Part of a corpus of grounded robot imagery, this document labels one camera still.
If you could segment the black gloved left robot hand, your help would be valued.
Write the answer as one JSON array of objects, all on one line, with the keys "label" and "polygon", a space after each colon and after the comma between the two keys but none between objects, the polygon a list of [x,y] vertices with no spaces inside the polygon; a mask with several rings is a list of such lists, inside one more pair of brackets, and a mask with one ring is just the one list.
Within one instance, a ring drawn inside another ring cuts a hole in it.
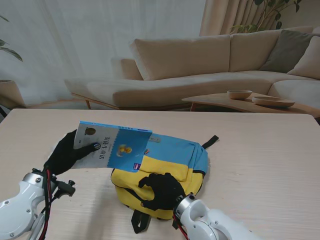
[{"label": "black gloved left robot hand", "polygon": [[99,150],[101,144],[98,142],[91,143],[79,149],[74,149],[74,141],[77,130],[67,133],[56,145],[55,149],[43,165],[43,171],[47,170],[51,174],[60,175],[70,170],[74,164],[88,156],[89,154]]}]

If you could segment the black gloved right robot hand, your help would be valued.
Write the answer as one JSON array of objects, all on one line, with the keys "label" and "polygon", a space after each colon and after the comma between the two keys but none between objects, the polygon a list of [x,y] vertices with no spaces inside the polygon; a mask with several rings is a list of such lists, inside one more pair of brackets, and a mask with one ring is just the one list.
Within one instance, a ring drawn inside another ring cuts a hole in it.
[{"label": "black gloved right robot hand", "polygon": [[181,184],[169,173],[156,174],[142,178],[138,182],[138,187],[151,187],[154,198],[152,200],[143,200],[141,203],[144,208],[156,210],[173,211],[178,205],[178,199],[186,196]]}]

